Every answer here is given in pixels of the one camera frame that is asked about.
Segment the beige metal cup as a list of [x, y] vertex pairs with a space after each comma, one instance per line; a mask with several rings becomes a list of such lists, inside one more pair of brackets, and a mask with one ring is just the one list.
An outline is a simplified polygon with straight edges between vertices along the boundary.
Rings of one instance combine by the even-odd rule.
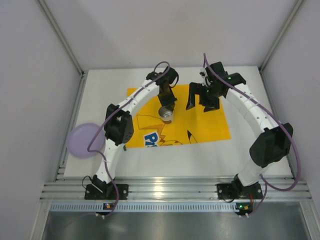
[[174, 121], [174, 110], [171, 107], [160, 107], [158, 115], [165, 124], [171, 124]]

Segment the yellow cartoon placemat cloth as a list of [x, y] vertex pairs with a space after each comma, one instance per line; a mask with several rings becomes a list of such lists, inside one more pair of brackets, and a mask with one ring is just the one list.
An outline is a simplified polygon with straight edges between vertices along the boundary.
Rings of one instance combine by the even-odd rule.
[[127, 148], [164, 147], [199, 144], [231, 139], [223, 106], [204, 112], [202, 105], [186, 110], [189, 86], [173, 88], [177, 98], [173, 121], [164, 123], [158, 113], [161, 107], [157, 96], [149, 100], [133, 118], [134, 134]]

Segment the purple plastic plate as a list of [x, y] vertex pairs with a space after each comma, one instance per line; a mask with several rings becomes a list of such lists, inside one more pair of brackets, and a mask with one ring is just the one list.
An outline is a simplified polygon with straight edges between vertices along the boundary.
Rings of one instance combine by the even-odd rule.
[[76, 126], [68, 135], [66, 148], [76, 158], [93, 157], [105, 145], [105, 132], [95, 123], [83, 123]]

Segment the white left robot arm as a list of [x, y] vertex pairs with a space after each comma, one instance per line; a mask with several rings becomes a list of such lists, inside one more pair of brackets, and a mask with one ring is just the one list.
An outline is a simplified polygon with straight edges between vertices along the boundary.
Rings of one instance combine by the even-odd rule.
[[[110, 104], [107, 107], [105, 121], [87, 147], [88, 152], [102, 156], [101, 164], [94, 176], [103, 184], [109, 184], [115, 179], [116, 165], [123, 146], [134, 134], [134, 116], [155, 96], [158, 97], [162, 107], [173, 108], [177, 99], [171, 84], [178, 79], [179, 74], [169, 65], [164, 72], [152, 71], [131, 95], [120, 103]], [[104, 133], [104, 152], [93, 147], [99, 133]]]

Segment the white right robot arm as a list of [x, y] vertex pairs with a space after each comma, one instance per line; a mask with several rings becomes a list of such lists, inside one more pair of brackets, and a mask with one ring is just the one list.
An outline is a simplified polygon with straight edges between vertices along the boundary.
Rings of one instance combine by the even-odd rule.
[[199, 73], [202, 83], [189, 84], [186, 109], [196, 106], [196, 96], [204, 112], [220, 109], [220, 97], [231, 103], [249, 124], [256, 140], [249, 148], [249, 161], [229, 184], [227, 198], [248, 198], [258, 192], [259, 178], [267, 167], [288, 155], [293, 127], [279, 125], [253, 95], [246, 80], [239, 73], [228, 74], [221, 62], [203, 66]]

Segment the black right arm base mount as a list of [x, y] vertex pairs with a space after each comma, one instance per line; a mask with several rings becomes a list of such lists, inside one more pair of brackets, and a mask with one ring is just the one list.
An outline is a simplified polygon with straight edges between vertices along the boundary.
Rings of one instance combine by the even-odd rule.
[[263, 197], [262, 188], [258, 182], [244, 186], [238, 175], [235, 175], [230, 183], [218, 183], [216, 187], [218, 199], [226, 202], [240, 199], [260, 200]]

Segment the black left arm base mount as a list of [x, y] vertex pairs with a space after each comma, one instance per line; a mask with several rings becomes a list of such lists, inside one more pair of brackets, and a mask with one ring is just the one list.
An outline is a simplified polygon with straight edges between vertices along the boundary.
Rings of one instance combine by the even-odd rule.
[[88, 176], [90, 183], [84, 186], [85, 188], [84, 199], [85, 200], [116, 200], [117, 193], [119, 200], [126, 200], [129, 194], [129, 185], [116, 183], [117, 190], [112, 182], [106, 183], [98, 179], [97, 175], [93, 177]]

